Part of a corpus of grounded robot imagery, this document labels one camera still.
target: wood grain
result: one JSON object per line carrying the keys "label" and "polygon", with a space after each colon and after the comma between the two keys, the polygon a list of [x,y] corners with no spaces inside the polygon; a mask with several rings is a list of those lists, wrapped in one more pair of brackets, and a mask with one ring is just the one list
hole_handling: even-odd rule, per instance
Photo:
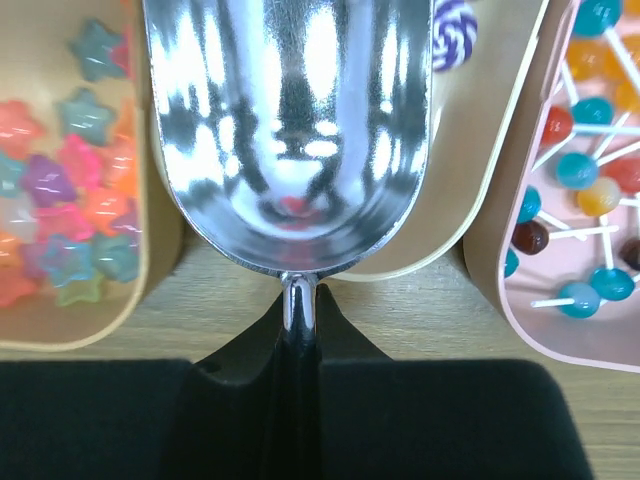
{"label": "wood grain", "polygon": [[[221,347],[264,313],[280,286],[188,238],[175,273],[107,339],[61,354],[4,351],[0,359],[198,360]],[[543,364],[565,392],[598,478],[640,477],[640,375],[562,364],[534,352],[470,283],[459,248],[398,279],[329,284],[345,316],[394,358]]]}

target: plastic container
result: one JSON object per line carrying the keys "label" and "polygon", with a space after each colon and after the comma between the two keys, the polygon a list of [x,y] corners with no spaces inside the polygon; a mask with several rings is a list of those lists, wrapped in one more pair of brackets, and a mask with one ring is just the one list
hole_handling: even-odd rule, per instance
{"label": "plastic container", "polygon": [[[568,22],[569,18],[567,14],[565,21]],[[640,22],[635,21],[635,25],[635,30],[631,31],[640,32]],[[628,27],[629,22],[623,21],[617,30],[626,28],[629,33]],[[568,40],[562,36],[557,38],[560,58],[564,57]],[[540,190],[545,212],[574,228],[597,225],[597,219],[589,220],[579,212],[574,204],[575,197],[549,175],[562,155],[532,172],[533,164],[539,158],[538,145],[549,108],[562,101],[562,97],[550,95],[555,88],[541,88],[541,85],[548,84],[545,78],[557,81],[557,59],[557,56],[552,56],[549,63],[549,57],[542,54],[534,59],[485,204],[464,237],[467,267],[482,293],[518,335],[537,351],[568,363],[640,372],[640,349],[637,347],[640,295],[637,290],[624,301],[602,305],[595,315],[586,319],[568,317],[556,307],[534,309],[531,306],[532,301],[554,298],[559,288],[568,282],[589,281],[591,273],[604,264],[600,236],[589,236],[584,242],[552,240],[539,255],[527,257],[518,254],[520,266],[505,280],[505,259],[527,186],[534,185]],[[585,84],[584,89],[579,86],[582,98],[587,92],[598,92],[598,81]],[[606,84],[601,82],[600,86],[605,87]],[[599,93],[612,99],[611,88]],[[632,116],[627,125],[634,124],[640,122]],[[616,138],[608,151],[615,150],[617,142],[629,144],[636,140],[637,137]],[[582,137],[577,143],[569,143],[562,153],[584,152],[585,147],[591,147],[587,150],[591,152],[598,142],[598,138]],[[611,225],[620,226],[619,233],[612,235],[616,267],[637,276],[638,272],[627,268],[618,256],[620,246],[629,235],[637,236],[637,214],[634,209],[620,206],[608,217]]]}
{"label": "plastic container", "polygon": [[[90,89],[100,104],[116,112],[122,111],[126,101],[131,102],[138,160],[137,195],[133,192],[132,196],[137,197],[142,233],[137,279],[127,283],[106,279],[98,287],[102,299],[97,303],[79,301],[64,307],[56,306],[58,291],[49,280],[43,280],[36,293],[0,308],[0,347],[66,350],[92,343],[120,325],[175,263],[181,245],[181,217],[164,191],[153,162],[148,161],[151,159],[146,138],[149,88],[142,75],[147,67],[140,55],[138,16],[132,5],[118,0],[7,0],[3,3],[0,102],[15,99],[25,102],[31,116],[47,131],[46,136],[32,144],[29,154],[43,153],[54,162],[60,161],[56,152],[64,139],[55,105],[74,96],[78,88]],[[94,83],[83,78],[70,44],[81,36],[90,18],[97,19],[112,32],[131,32],[129,65],[134,81],[106,78]],[[107,145],[110,145],[115,133],[110,131],[108,135]],[[132,184],[131,188],[135,190],[136,185]],[[78,190],[77,204],[81,209],[86,208],[88,191]],[[0,269],[0,275],[8,278],[8,271]],[[88,297],[94,294],[86,291]]]}
{"label": "plastic container", "polygon": [[[558,3],[567,4],[551,2],[554,9]],[[471,58],[433,77],[434,139],[422,193],[396,236],[337,278],[384,280],[428,265],[461,238],[482,204],[549,2],[471,5],[478,19]],[[557,29],[557,21],[547,15],[545,28]]]}

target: wooden table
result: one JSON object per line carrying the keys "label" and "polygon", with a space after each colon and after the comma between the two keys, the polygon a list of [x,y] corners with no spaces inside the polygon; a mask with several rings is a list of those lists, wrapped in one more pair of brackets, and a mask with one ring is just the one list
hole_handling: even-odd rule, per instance
{"label": "wooden table", "polygon": [[[640,478],[640,375],[537,354],[470,283],[460,249],[395,280],[329,283],[345,316],[394,358],[526,358],[543,364],[564,390],[598,478]],[[0,352],[0,359],[198,360],[259,318],[279,291],[276,280],[232,264],[190,235],[174,275],[107,339],[62,354]]]}

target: scoop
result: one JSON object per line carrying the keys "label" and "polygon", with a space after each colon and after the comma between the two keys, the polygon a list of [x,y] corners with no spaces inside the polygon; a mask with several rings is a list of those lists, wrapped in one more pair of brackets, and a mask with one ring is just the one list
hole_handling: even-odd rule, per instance
{"label": "scoop", "polygon": [[429,150],[432,2],[145,0],[162,165],[191,226],[281,279],[314,342],[319,280],[381,248]]}

